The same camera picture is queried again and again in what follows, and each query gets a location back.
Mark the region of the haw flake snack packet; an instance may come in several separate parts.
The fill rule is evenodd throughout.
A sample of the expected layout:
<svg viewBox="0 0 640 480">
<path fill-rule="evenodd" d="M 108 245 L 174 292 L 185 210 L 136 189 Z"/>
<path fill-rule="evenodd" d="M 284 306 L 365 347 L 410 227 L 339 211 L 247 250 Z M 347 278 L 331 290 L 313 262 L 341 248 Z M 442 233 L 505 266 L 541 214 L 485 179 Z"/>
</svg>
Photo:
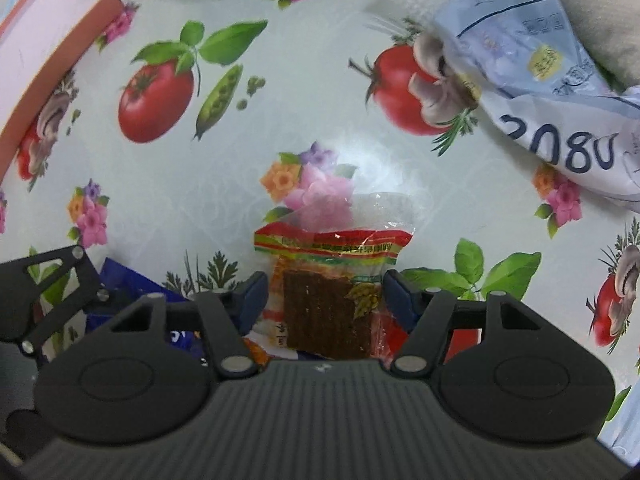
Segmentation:
<svg viewBox="0 0 640 480">
<path fill-rule="evenodd" d="M 254 234 L 269 257 L 269 297 L 256 330 L 271 347 L 329 360 L 390 353 L 382 281 L 411 242 L 416 211 L 400 193 L 323 196 Z"/>
</svg>

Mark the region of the pink box lid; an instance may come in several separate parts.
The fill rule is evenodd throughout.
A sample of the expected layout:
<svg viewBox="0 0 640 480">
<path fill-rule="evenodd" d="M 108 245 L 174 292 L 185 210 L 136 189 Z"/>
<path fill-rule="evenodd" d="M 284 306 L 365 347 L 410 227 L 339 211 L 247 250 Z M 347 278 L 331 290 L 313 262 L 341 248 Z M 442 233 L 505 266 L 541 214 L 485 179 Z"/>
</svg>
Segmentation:
<svg viewBox="0 0 640 480">
<path fill-rule="evenodd" d="M 58 82 L 124 10 L 122 0 L 17 0 L 1 22 L 1 172 Z"/>
</svg>

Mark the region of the floral plastic tablecloth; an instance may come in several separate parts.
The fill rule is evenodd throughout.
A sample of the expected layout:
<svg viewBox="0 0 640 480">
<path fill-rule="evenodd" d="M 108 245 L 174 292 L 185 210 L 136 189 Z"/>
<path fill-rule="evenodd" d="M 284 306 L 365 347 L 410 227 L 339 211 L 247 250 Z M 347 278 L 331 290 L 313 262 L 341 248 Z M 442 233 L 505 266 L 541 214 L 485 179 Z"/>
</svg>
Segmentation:
<svg viewBox="0 0 640 480">
<path fill-rule="evenodd" d="M 253 234 L 288 184 L 282 157 L 335 155 L 359 194 L 409 195 L 414 235 L 398 266 L 422 283 L 480 299 L 519 292 L 610 368 L 612 419 L 602 440 L 639 458 L 639 315 L 610 332 L 614 263 L 638 242 L 639 218 L 566 182 L 482 114 L 465 133 L 416 136 L 390 104 L 367 96 L 364 70 L 410 54 L 407 22 L 371 0 L 122 0 L 126 15 L 61 84 L 61 113 L 38 177 L 11 168 L 1 185 L 1 257 L 70 244 L 81 196 L 104 203 L 92 233 L 95 264 L 112 258 L 157 283 L 204 285 L 245 278 L 268 257 Z M 147 44 L 183 26 L 206 32 L 262 25 L 241 55 L 243 76 L 204 136 L 196 116 L 224 74 L 194 68 L 192 98 L 159 139 L 137 144 L 119 129 L 118 103 Z"/>
</svg>

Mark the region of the blue white plastic bag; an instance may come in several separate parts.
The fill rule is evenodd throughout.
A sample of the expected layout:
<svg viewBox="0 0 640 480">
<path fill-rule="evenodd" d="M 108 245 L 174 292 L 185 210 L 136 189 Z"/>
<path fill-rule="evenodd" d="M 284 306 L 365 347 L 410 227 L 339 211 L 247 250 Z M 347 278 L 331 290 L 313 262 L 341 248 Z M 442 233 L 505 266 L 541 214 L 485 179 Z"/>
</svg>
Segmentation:
<svg viewBox="0 0 640 480">
<path fill-rule="evenodd" d="M 421 26 L 408 82 L 433 126 L 482 110 L 587 190 L 639 207 L 639 91 L 613 90 L 561 0 L 387 0 Z"/>
</svg>

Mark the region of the grey blanket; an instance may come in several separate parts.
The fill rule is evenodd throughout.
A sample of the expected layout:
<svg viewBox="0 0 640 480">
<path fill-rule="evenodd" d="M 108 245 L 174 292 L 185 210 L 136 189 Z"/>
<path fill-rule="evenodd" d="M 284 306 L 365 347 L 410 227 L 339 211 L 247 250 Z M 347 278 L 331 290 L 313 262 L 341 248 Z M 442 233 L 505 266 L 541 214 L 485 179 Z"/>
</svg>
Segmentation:
<svg viewBox="0 0 640 480">
<path fill-rule="evenodd" d="M 639 83 L 639 0 L 561 0 L 582 44 L 625 87 Z"/>
</svg>

